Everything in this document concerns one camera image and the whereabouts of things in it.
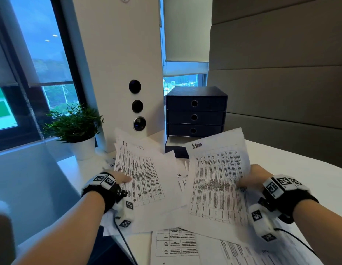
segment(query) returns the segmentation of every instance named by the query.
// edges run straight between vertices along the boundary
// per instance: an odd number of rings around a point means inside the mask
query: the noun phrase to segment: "forearm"
[[[87,264],[104,209],[102,196],[88,192],[13,265]]]
[[[293,212],[296,225],[325,265],[342,264],[342,217],[313,200]]]

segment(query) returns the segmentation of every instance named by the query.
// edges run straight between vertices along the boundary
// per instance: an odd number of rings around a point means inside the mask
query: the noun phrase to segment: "gray upholstered panel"
[[[342,0],[217,24],[210,40],[210,70],[342,65]]]
[[[225,130],[237,127],[250,141],[342,168],[342,130],[228,113]]]
[[[342,66],[209,71],[227,111],[342,128]]]
[[[213,0],[212,24],[307,1],[310,0]]]

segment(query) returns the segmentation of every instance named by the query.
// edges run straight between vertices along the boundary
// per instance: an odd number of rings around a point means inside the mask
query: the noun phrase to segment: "camera lens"
[[[145,120],[144,117],[137,117],[133,121],[133,128],[135,131],[142,131],[145,126],[147,125],[147,121]]]

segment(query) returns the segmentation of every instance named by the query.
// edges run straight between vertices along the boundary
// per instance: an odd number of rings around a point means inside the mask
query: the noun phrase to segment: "green plant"
[[[103,124],[102,115],[92,108],[81,105],[67,105],[64,111],[50,111],[47,114],[53,119],[51,124],[45,124],[44,130],[51,136],[59,137],[64,143],[82,142],[98,134],[98,128]]]

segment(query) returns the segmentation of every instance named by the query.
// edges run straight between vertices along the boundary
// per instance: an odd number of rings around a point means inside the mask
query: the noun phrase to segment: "white pot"
[[[70,150],[78,161],[87,160],[95,154],[95,137],[76,143],[68,143]]]

